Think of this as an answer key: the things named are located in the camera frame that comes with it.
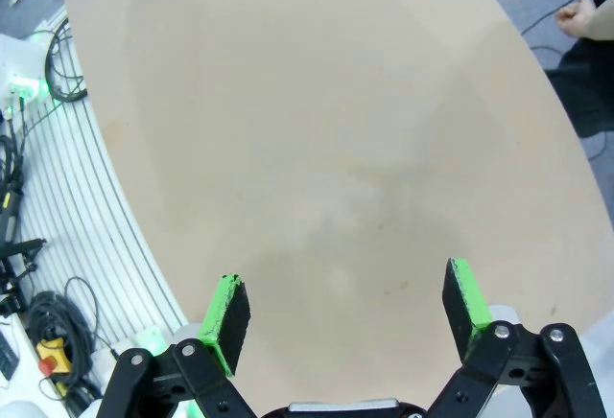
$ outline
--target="person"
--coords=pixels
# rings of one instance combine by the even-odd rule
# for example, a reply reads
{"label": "person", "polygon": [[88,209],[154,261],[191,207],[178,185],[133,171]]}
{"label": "person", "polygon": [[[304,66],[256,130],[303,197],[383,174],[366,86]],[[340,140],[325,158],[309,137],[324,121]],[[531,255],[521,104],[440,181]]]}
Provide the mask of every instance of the person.
{"label": "person", "polygon": [[614,0],[577,0],[558,11],[556,24],[578,38],[546,70],[576,134],[614,130]]}

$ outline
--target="tan tabletop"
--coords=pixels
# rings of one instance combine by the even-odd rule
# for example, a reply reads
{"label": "tan tabletop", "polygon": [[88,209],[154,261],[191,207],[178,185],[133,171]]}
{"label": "tan tabletop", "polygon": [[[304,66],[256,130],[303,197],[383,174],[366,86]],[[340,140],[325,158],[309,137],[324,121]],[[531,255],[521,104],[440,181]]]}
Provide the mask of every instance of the tan tabletop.
{"label": "tan tabletop", "polygon": [[221,274],[257,412],[395,396],[458,367],[449,256],[528,328],[614,303],[578,139],[494,0],[66,0],[115,170],[191,320]]}

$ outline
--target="green light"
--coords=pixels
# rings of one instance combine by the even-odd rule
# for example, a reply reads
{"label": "green light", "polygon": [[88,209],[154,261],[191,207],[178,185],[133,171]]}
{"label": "green light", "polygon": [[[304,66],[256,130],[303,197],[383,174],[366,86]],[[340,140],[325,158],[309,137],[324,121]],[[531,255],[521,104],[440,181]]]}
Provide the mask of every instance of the green light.
{"label": "green light", "polygon": [[11,78],[11,84],[17,86],[20,89],[20,95],[24,93],[24,95],[22,95],[22,97],[24,98],[33,98],[38,95],[39,84],[37,80],[13,76]]}
{"label": "green light", "polygon": [[201,408],[194,401],[188,406],[188,418],[204,418]]}
{"label": "green light", "polygon": [[169,347],[169,343],[158,327],[139,332],[132,336],[132,341],[137,347],[147,349],[153,356],[162,354]]}

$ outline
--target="green gripper pad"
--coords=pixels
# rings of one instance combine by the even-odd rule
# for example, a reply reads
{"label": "green gripper pad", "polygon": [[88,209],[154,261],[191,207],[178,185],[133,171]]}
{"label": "green gripper pad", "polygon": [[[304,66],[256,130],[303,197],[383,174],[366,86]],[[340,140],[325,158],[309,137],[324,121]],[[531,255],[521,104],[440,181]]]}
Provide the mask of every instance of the green gripper pad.
{"label": "green gripper pad", "polygon": [[492,322],[480,286],[466,260],[448,260],[442,299],[460,360],[463,361],[480,333]]}
{"label": "green gripper pad", "polygon": [[246,286],[237,274],[227,274],[216,289],[199,332],[227,377],[234,376],[250,318]]}

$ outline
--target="hand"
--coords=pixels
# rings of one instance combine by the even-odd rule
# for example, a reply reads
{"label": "hand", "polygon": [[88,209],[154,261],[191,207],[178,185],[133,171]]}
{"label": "hand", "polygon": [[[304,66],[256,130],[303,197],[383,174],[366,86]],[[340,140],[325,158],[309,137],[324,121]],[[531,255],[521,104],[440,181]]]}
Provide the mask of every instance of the hand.
{"label": "hand", "polygon": [[584,37],[586,25],[595,10],[592,0],[578,0],[556,13],[556,24],[568,36]]}

